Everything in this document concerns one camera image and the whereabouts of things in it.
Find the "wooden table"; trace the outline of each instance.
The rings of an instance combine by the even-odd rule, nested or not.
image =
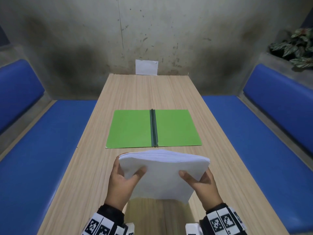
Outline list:
[[[111,74],[38,232],[77,235],[104,203],[114,159],[123,152],[151,148],[106,149],[115,110],[188,109],[202,146],[167,147],[209,157],[222,199],[235,208],[248,234],[288,234],[188,76]],[[125,222],[136,235],[185,234],[185,224],[205,211],[194,193],[188,205],[178,201],[134,199]]]

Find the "bench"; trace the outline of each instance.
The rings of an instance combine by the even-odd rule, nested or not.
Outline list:
[[[243,91],[313,153],[313,90],[259,64]],[[313,231],[313,172],[238,97],[203,99],[288,232]]]
[[[29,63],[0,69],[0,131],[44,94]],[[96,101],[55,102],[0,161],[1,234],[37,234]]]

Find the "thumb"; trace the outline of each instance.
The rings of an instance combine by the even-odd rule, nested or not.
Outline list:
[[[141,167],[138,171],[135,172],[135,174],[128,180],[133,188],[137,185],[139,180],[143,177],[143,175],[147,172],[146,167]]]
[[[187,182],[193,189],[194,189],[194,185],[196,183],[198,183],[198,181],[196,179],[194,179],[191,175],[189,175],[188,172],[186,172],[186,171],[179,171],[179,176],[185,182]]]

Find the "white paper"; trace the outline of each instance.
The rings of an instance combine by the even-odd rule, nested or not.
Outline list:
[[[158,61],[136,59],[136,75],[157,75]]]
[[[149,150],[127,153],[119,157],[125,178],[129,179],[142,166],[147,172],[136,185],[131,199],[174,199],[188,203],[193,189],[179,176],[179,170],[187,171],[200,180],[210,164],[209,158],[167,150]]]

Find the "green folder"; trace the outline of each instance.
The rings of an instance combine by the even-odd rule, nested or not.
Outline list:
[[[188,110],[116,110],[106,148],[202,145]]]

